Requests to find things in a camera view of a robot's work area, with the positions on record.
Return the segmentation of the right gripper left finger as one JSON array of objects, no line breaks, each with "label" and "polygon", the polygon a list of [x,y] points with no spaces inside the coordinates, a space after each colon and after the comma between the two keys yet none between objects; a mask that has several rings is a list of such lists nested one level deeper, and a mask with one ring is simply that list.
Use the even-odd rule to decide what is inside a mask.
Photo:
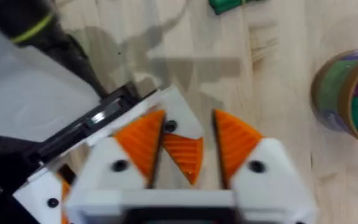
[{"label": "right gripper left finger", "polygon": [[91,150],[75,190],[132,190],[154,186],[164,110],[137,118]]}]

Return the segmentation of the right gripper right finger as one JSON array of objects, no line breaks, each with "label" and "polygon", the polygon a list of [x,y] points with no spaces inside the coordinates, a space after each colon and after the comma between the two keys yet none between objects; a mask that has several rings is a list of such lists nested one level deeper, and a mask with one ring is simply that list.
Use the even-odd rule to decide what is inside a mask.
[{"label": "right gripper right finger", "polygon": [[311,190],[275,138],[223,111],[213,110],[221,185],[234,195],[239,223],[316,223]]}]

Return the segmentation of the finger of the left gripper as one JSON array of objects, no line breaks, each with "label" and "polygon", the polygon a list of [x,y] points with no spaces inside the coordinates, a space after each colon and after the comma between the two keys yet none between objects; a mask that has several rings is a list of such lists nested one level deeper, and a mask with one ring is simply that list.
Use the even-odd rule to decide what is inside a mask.
[{"label": "finger of the left gripper", "polygon": [[188,139],[204,136],[204,129],[176,86],[157,90],[150,104],[165,111],[164,131]]},{"label": "finger of the left gripper", "polygon": [[43,168],[32,174],[13,197],[35,218],[37,223],[70,224],[64,201],[76,174],[69,167]]}]

